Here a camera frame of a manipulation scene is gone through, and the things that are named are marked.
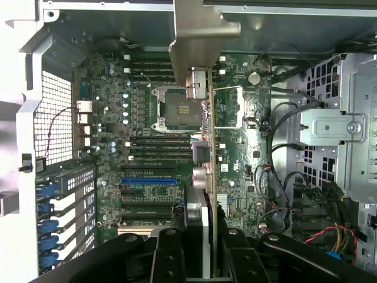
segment blue connector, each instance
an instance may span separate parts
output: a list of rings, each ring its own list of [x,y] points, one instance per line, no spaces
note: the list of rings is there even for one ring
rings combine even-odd
[[[41,255],[39,257],[39,265],[41,268],[46,268],[56,264],[59,254],[57,252],[50,252],[49,254]]]
[[[56,184],[43,185],[37,187],[37,197],[39,198],[48,198],[59,193],[59,187]]]
[[[41,202],[37,204],[38,213],[48,213],[54,211],[55,205],[48,202]]]
[[[53,249],[59,241],[58,236],[43,237],[38,242],[38,249],[40,251],[46,251],[47,249]]]
[[[59,226],[59,221],[57,220],[44,220],[38,222],[38,232],[39,233],[52,233]]]
[[[169,185],[178,184],[177,178],[122,178],[123,185]]]

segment motherboard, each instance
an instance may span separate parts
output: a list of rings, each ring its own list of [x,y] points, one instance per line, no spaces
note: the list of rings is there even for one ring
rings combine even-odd
[[[93,105],[87,152],[97,164],[98,243],[174,225],[197,167],[193,143],[210,140],[210,119],[217,201],[229,226],[258,234],[271,60],[223,54],[212,75],[214,113],[208,100],[186,99],[168,54],[94,52],[80,66],[80,99]]]

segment mounting hole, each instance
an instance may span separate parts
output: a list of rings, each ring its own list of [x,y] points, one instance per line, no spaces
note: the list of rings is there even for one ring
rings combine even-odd
[[[164,272],[164,277],[166,278],[171,278],[173,277],[174,273],[172,271],[165,271]]]

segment screw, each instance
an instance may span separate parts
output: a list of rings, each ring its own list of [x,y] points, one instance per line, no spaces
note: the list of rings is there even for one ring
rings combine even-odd
[[[174,235],[175,233],[176,233],[176,231],[173,230],[173,229],[169,229],[169,230],[167,230],[167,231],[165,232],[166,235]]]
[[[125,241],[126,242],[133,242],[133,241],[136,241],[137,237],[136,236],[130,236],[128,237]]]
[[[273,241],[273,242],[276,242],[276,241],[279,240],[279,237],[276,236],[276,235],[270,235],[270,236],[269,236],[269,240],[270,240],[270,241]]]
[[[235,230],[235,229],[230,229],[228,232],[229,232],[229,234],[231,234],[231,235],[237,235],[237,234],[238,234],[238,231]]]

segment metal bracket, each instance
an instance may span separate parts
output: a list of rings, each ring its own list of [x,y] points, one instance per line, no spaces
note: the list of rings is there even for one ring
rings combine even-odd
[[[338,109],[309,109],[301,113],[300,142],[310,146],[337,146],[359,142],[365,132],[361,114],[342,115]]]
[[[186,86],[192,67],[212,67],[227,38],[241,34],[239,22],[227,22],[215,6],[203,0],[174,0],[176,40],[169,46],[171,64],[178,85]]]

